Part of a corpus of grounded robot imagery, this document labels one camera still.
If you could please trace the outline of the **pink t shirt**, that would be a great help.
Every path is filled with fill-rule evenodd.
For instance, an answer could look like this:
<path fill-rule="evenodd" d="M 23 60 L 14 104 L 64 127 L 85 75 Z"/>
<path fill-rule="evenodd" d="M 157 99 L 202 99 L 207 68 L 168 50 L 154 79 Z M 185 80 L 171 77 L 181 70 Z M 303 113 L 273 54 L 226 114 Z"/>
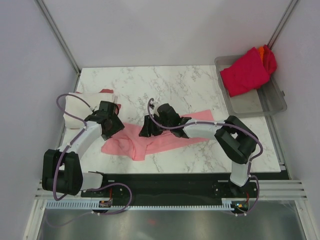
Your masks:
<path fill-rule="evenodd" d="M 124 129 L 108 139 L 101 147 L 107 155 L 127 156 L 133 161 L 143 161 L 146 155 L 166 152 L 197 143 L 207 142 L 206 138 L 178 138 L 165 131 L 158 136 L 140 137 L 142 127 L 126 123 Z"/>

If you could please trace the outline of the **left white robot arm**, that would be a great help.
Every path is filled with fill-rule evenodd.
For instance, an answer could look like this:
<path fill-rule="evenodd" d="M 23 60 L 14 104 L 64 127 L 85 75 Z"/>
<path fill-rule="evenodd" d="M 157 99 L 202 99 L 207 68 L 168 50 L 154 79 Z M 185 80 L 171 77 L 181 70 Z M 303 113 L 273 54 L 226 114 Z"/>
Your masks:
<path fill-rule="evenodd" d="M 95 140 L 106 141 L 125 128 L 118 117 L 119 111 L 117 104 L 101 101 L 98 109 L 84 119 L 66 113 L 81 121 L 82 127 L 70 142 L 58 149 L 48 149 L 43 156 L 42 188 L 51 191 L 56 201 L 80 191 L 92 190 L 99 197 L 109 193 L 110 185 L 102 174 L 84 173 L 80 160 Z"/>

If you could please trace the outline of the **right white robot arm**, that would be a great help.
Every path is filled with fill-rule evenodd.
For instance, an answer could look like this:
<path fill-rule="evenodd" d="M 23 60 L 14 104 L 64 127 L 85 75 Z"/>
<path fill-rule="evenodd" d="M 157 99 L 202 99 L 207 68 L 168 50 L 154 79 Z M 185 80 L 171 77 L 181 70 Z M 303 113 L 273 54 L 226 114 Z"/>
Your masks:
<path fill-rule="evenodd" d="M 223 121 L 180 116 L 168 103 L 155 106 L 153 99 L 149 100 L 147 111 L 140 137 L 159 136 L 164 131 L 170 131 L 177 138 L 216 140 L 232 161 L 230 193 L 240 197 L 247 191 L 252 154 L 261 143 L 240 119 L 233 115 Z"/>

